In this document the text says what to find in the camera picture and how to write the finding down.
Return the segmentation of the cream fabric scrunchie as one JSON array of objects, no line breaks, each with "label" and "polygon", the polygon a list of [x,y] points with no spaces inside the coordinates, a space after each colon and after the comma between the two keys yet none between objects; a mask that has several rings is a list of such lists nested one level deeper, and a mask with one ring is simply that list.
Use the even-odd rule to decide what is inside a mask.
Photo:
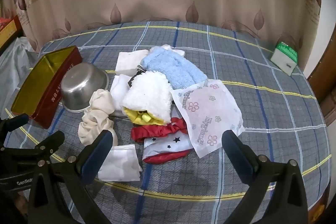
[{"label": "cream fabric scrunchie", "polygon": [[114,122],[109,119],[109,115],[114,111],[113,99],[108,90],[98,89],[92,94],[89,107],[84,110],[78,128],[78,137],[82,145],[92,144],[103,130],[112,133],[112,146],[118,145],[117,135],[113,129]]}]

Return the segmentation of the white cloth front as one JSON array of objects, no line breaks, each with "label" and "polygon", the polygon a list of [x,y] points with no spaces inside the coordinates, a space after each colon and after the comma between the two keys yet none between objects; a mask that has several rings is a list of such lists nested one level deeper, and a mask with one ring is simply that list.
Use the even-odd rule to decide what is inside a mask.
[{"label": "white cloth front", "polygon": [[118,145],[109,151],[98,172],[98,179],[104,182],[139,181],[141,172],[135,145]]}]

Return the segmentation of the floral hygiene tissue packet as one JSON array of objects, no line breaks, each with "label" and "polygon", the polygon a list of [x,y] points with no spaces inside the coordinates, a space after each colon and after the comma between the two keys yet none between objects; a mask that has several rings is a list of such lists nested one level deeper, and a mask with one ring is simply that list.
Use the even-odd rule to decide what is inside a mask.
[{"label": "floral hygiene tissue packet", "polygon": [[222,134],[245,131],[243,116],[233,95],[221,80],[207,79],[171,91],[173,101],[187,125],[190,142],[199,158],[222,146]]}]

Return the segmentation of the red white star cloth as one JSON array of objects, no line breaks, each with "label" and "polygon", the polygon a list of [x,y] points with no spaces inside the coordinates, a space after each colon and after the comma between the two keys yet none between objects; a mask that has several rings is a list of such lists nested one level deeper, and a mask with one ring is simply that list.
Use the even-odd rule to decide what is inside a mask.
[{"label": "red white star cloth", "polygon": [[143,144],[142,161],[163,164],[187,156],[193,149],[184,119],[174,117],[166,126],[134,127],[131,138]]}]

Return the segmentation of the white fluffy cloth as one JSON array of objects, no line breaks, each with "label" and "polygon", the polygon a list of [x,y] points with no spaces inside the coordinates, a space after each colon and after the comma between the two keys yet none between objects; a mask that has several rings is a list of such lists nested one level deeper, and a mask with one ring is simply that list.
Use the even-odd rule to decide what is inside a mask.
[{"label": "white fluffy cloth", "polygon": [[160,72],[148,71],[137,75],[121,103],[122,107],[131,110],[154,110],[170,108],[172,87],[166,76]]}]

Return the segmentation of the light blue fluffy cloth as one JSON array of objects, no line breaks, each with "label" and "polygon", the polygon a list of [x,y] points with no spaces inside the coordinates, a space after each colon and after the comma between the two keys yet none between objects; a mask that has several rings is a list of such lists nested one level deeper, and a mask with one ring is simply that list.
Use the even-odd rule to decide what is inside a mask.
[{"label": "light blue fluffy cloth", "polygon": [[164,47],[153,47],[141,60],[140,65],[146,71],[164,74],[173,89],[188,88],[207,79],[207,76],[192,62]]}]

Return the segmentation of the white yellow towel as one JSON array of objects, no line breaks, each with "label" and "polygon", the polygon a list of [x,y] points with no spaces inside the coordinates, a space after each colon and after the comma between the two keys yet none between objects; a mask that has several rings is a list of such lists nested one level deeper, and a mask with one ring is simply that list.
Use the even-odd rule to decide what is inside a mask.
[{"label": "white yellow towel", "polygon": [[126,93],[130,89],[128,82],[130,81],[131,77],[127,75],[116,75],[113,79],[110,93],[112,96],[113,105],[115,110],[121,111],[122,110],[122,101],[125,97]]}]

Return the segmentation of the red gold tin box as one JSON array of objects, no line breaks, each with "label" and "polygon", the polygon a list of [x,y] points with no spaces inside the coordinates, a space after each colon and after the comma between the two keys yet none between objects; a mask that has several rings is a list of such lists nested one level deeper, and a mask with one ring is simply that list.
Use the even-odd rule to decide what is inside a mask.
[{"label": "red gold tin box", "polygon": [[11,112],[15,115],[25,113],[40,127],[48,129],[62,98],[61,81],[82,60],[76,46],[45,54],[22,84]]}]

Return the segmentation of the stainless steel bowl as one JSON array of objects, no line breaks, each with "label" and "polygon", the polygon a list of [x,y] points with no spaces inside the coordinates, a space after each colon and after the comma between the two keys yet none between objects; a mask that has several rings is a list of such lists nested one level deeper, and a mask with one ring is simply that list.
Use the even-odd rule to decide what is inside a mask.
[{"label": "stainless steel bowl", "polygon": [[62,105],[71,113],[87,109],[92,94],[98,89],[106,90],[109,76],[106,71],[91,63],[80,63],[71,68],[61,81]]}]

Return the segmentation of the red yellow cardboard box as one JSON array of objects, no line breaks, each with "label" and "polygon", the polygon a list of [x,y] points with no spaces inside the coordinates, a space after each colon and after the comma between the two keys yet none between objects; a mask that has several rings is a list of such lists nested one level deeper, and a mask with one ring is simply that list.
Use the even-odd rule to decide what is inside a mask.
[{"label": "red yellow cardboard box", "polygon": [[17,15],[13,18],[1,18],[1,50],[5,49],[20,33],[22,33],[22,26]]}]

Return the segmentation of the yellow fabric item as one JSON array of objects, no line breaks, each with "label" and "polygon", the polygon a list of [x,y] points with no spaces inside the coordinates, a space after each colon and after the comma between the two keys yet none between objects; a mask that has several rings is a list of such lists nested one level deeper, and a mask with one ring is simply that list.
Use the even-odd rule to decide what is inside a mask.
[{"label": "yellow fabric item", "polygon": [[170,108],[161,108],[150,113],[147,110],[131,110],[123,107],[123,111],[133,124],[140,126],[164,126],[170,123]]}]

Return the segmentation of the green white small box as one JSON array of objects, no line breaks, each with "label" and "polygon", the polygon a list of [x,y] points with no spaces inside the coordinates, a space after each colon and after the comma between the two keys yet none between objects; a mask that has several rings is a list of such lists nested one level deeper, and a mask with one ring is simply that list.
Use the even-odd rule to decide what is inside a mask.
[{"label": "green white small box", "polygon": [[284,73],[291,76],[298,64],[298,53],[288,44],[279,42],[270,60]]}]

